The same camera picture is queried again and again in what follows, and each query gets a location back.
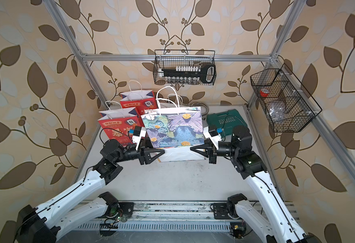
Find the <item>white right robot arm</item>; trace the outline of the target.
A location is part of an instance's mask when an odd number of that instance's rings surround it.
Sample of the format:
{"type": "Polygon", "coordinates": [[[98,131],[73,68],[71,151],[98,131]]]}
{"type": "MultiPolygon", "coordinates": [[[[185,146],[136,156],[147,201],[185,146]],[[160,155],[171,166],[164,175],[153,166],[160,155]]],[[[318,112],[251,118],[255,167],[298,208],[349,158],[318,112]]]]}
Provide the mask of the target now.
{"type": "Polygon", "coordinates": [[[278,194],[267,167],[253,151],[249,128],[235,126],[229,142],[222,140],[221,131],[216,126],[205,127],[204,144],[190,150],[208,158],[211,164],[215,164],[218,157],[228,158],[265,212],[263,216],[240,193],[228,198],[229,216],[243,219],[263,243],[317,243],[318,238],[305,233],[278,194]]]}

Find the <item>white Happy Every Day bag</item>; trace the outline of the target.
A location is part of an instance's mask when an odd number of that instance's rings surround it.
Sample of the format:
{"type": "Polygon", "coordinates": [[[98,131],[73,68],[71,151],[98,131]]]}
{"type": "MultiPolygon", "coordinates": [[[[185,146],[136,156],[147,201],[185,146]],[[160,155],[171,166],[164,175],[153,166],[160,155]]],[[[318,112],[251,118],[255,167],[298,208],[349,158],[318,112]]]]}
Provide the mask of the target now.
{"type": "Polygon", "coordinates": [[[203,143],[203,123],[200,107],[183,105],[183,98],[176,94],[169,94],[166,99],[157,101],[169,102],[169,106],[160,107],[156,114],[167,120],[167,137],[159,144],[165,150],[160,157],[162,162],[200,160],[201,155],[194,153],[190,147],[203,143]]]}

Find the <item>floral painted paper bag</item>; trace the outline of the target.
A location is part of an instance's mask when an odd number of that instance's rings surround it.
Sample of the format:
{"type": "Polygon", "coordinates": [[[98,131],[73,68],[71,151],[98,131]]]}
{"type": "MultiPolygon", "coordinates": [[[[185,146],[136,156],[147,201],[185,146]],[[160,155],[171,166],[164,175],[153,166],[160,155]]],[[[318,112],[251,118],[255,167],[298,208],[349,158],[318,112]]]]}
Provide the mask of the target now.
{"type": "Polygon", "coordinates": [[[204,143],[203,120],[200,107],[181,106],[175,88],[169,86],[175,97],[171,107],[162,107],[168,101],[156,94],[156,109],[145,110],[141,115],[143,125],[154,148],[196,146],[204,143]]]}

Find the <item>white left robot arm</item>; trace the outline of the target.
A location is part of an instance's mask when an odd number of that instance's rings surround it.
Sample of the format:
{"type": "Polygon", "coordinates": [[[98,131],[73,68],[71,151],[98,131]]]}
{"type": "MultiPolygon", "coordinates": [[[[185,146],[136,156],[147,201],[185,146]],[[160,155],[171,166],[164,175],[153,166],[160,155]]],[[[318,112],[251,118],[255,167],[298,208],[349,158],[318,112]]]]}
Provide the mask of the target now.
{"type": "Polygon", "coordinates": [[[13,242],[55,243],[78,226],[105,216],[118,200],[109,192],[102,193],[92,202],[78,207],[89,195],[112,182],[123,170],[120,162],[139,160],[148,165],[165,153],[163,149],[152,148],[148,138],[141,138],[139,144],[122,146],[111,139],[100,151],[102,159],[91,166],[86,175],[68,189],[37,207],[25,206],[18,213],[13,242]]]}

